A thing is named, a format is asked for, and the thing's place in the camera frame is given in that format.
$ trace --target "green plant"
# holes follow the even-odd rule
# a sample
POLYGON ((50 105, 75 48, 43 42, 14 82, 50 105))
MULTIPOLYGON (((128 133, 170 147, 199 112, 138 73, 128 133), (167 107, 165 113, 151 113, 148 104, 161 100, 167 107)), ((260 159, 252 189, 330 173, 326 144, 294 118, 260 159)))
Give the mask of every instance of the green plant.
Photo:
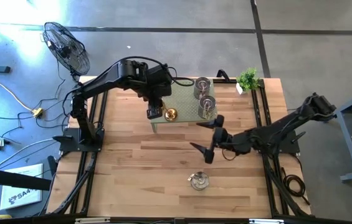
POLYGON ((259 78, 255 78, 256 68, 248 68, 237 77, 237 82, 244 91, 255 90, 259 87, 259 78))

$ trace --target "electric fan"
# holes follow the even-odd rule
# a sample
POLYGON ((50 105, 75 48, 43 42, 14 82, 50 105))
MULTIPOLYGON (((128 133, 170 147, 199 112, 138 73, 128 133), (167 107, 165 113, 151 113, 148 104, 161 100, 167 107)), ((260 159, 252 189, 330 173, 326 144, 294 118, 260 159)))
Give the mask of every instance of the electric fan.
POLYGON ((78 41, 64 26, 56 22, 44 24, 45 44, 57 60, 70 71, 71 76, 81 76, 90 70, 84 44, 78 41))

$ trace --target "white cable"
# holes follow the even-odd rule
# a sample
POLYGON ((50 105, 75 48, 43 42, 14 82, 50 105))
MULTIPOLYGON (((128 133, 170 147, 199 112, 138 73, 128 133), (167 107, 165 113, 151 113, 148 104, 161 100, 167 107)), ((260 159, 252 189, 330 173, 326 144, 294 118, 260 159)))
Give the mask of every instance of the white cable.
POLYGON ((35 144, 39 144, 39 143, 42 143, 42 142, 46 142, 46 141, 53 141, 53 139, 45 139, 45 140, 41 140, 41 141, 38 141, 38 142, 35 142, 35 143, 32 143, 28 146, 25 146, 23 147, 21 150, 15 152, 13 155, 11 155, 10 157, 8 157, 7 159, 3 160, 0 162, 0 165, 7 162, 10 158, 14 157, 15 155, 17 155, 18 153, 22 152, 23 150, 27 149, 28 147, 31 147, 31 146, 34 146, 35 144))

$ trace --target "metal cup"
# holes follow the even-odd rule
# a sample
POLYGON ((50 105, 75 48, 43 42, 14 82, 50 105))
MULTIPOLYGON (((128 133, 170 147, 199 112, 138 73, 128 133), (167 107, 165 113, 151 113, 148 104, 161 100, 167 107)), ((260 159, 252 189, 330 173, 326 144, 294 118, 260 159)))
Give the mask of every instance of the metal cup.
POLYGON ((207 96, 211 89, 211 81, 205 77, 198 78, 195 81, 194 96, 200 99, 202 96, 207 96))
POLYGON ((203 119, 211 119, 216 108, 216 100, 213 96, 202 96, 199 100, 198 115, 203 119))

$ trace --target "small plant pot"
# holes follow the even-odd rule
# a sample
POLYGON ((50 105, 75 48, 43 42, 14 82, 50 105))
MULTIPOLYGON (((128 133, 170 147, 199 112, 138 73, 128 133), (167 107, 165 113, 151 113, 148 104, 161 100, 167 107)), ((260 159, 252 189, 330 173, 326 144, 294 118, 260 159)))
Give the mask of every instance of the small plant pot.
POLYGON ((244 91, 244 89, 239 85, 239 83, 237 83, 237 92, 238 92, 240 95, 246 93, 246 91, 244 91))

